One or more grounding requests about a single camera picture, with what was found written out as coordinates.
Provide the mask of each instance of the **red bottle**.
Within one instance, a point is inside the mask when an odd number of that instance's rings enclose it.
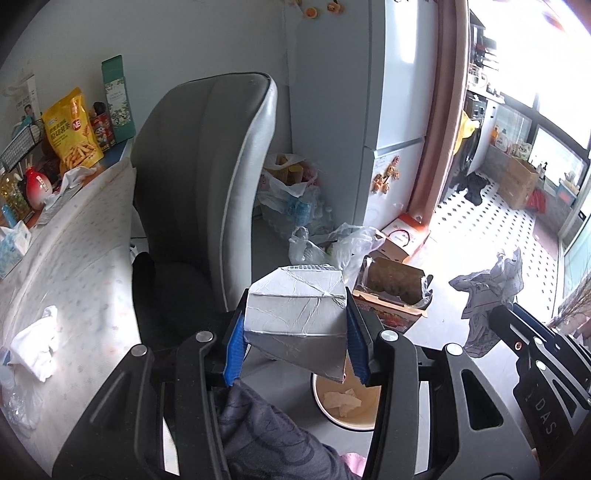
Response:
[[[29,167],[25,172],[27,176],[27,200],[34,210],[43,210],[45,200],[53,193],[51,182],[41,172]]]

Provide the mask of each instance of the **snack package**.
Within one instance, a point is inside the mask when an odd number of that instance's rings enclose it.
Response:
[[[79,165],[91,167],[103,158],[79,87],[48,108],[42,117],[49,143],[60,157],[62,173]]]

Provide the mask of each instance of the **metal bolt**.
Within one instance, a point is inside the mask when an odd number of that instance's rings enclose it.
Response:
[[[398,334],[393,330],[382,330],[382,333],[379,335],[382,337],[382,340],[386,340],[387,342],[395,342],[398,340]]]
[[[131,355],[133,355],[133,356],[144,356],[147,351],[148,351],[148,347],[146,347],[145,345],[142,345],[140,343],[139,345],[134,345],[131,348]]]
[[[195,339],[201,343],[208,343],[213,340],[213,333],[208,330],[202,330],[195,335]]]
[[[453,356],[460,356],[464,352],[464,349],[457,343],[448,343],[445,350]]]

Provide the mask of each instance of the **french fries image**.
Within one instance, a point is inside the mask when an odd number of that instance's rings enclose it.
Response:
[[[76,145],[70,147],[64,156],[64,163],[68,170],[71,170],[84,162],[95,151],[96,147],[92,143],[88,141],[78,142]]]

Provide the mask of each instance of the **wire basket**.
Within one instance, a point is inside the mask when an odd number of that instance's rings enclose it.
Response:
[[[5,163],[12,170],[45,137],[43,120],[35,120],[23,128],[0,155],[0,165]]]

